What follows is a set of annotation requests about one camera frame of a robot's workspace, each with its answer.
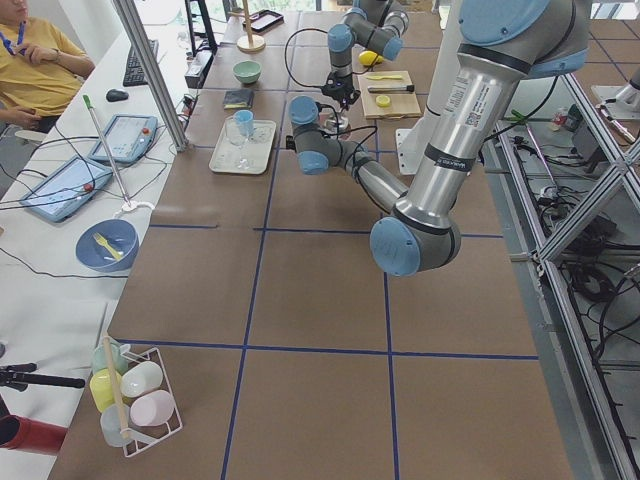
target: wooden stand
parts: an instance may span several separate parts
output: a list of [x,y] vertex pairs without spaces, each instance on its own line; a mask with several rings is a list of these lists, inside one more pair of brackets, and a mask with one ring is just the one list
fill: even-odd
[[249,14],[249,5],[247,0],[242,0],[242,9],[244,10],[244,23],[247,28],[247,34],[238,39],[236,43],[238,49],[245,53],[254,53],[262,50],[266,43],[260,35],[254,35],[251,31],[251,15]]

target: mug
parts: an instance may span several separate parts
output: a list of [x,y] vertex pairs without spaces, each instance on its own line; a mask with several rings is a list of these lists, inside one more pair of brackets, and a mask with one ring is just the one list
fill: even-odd
[[139,397],[158,388],[162,384],[163,377],[160,365],[147,360],[122,376],[120,391],[125,397]]
[[136,399],[131,405],[131,421],[140,427],[155,427],[169,421],[176,408],[166,390],[155,390]]
[[[111,355],[113,357],[113,364],[116,367],[116,371],[120,375],[124,375],[129,368],[129,360],[124,356],[124,354],[129,352],[131,345],[116,342],[113,338],[109,341],[111,342]],[[107,368],[107,359],[104,354],[104,347],[101,343],[100,346],[93,351],[91,371],[95,374],[105,368]]]
[[0,418],[0,447],[9,450],[56,455],[67,429],[17,415]]
[[[128,423],[130,409],[127,405],[124,405],[124,411]],[[124,447],[133,442],[131,436],[129,436],[129,438],[123,438],[120,434],[120,418],[118,417],[118,407],[115,403],[100,415],[100,429],[102,430],[105,442],[112,447]]]
[[[118,383],[122,382],[122,377],[118,372],[116,372],[116,381]],[[109,405],[115,402],[111,382],[109,381],[109,370],[106,368],[98,371],[91,377],[89,389],[91,390],[91,396],[99,412],[104,412]]]

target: robotic arm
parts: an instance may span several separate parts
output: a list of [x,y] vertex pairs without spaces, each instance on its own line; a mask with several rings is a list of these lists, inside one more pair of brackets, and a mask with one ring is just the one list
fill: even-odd
[[408,190],[357,144],[323,136],[315,102],[294,99],[289,115],[303,172],[341,166],[390,214],[370,237],[385,272],[413,275],[455,258],[460,232],[449,212],[484,139],[521,80],[582,66],[590,10],[587,0],[463,0],[460,69]]
[[342,23],[329,30],[331,73],[321,91],[349,109],[360,96],[353,86],[351,49],[362,45],[382,57],[395,60],[402,48],[400,37],[409,27],[409,18],[395,0],[355,0]]

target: cutting board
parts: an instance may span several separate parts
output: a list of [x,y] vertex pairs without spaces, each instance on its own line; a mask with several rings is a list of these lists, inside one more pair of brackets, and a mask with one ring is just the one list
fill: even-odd
[[[401,75],[401,80],[372,80],[370,77],[379,75]],[[385,93],[391,99],[391,105],[388,107],[379,107],[376,105],[376,97],[379,93],[369,93],[367,87],[396,87],[401,85],[412,85],[409,72],[400,71],[379,71],[369,72],[358,76],[358,83],[362,98],[362,108],[364,109],[365,118],[388,118],[388,117],[420,117],[422,111],[418,104],[418,97],[415,92],[411,93]]]

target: person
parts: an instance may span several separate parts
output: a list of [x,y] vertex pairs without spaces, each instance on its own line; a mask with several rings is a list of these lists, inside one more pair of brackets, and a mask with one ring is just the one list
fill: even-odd
[[48,132],[80,89],[91,59],[27,0],[0,0],[0,121]]

